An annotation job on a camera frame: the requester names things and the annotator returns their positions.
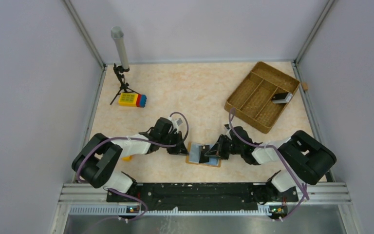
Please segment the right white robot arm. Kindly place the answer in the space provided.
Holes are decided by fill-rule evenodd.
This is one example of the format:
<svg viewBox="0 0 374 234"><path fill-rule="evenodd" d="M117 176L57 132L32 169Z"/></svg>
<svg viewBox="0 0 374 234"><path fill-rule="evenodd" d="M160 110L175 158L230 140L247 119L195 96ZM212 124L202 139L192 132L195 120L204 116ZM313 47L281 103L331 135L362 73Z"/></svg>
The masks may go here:
<svg viewBox="0 0 374 234"><path fill-rule="evenodd" d="M274 173L253 191L254 200L259 204L282 200L293 187L316 185L337 162L332 151L303 130L283 140L257 143L241 126L221 134L200 158L227 160L230 155L240 155L247 164L255 166L276 161L284 164L284 170Z"/></svg>

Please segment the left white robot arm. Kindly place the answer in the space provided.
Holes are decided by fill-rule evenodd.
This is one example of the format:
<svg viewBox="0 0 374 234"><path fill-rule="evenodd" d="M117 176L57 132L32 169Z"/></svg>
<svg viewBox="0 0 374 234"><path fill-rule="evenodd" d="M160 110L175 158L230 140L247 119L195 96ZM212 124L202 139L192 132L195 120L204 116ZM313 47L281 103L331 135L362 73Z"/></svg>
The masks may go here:
<svg viewBox="0 0 374 234"><path fill-rule="evenodd" d="M95 134L73 160L71 168L80 182L94 188L118 191L124 201L132 201L137 194L136 180L124 172L117 171L120 159L133 155L148 155L165 148L170 155L187 155L180 126L180 118L161 117L153 127L133 136L107 137Z"/></svg>

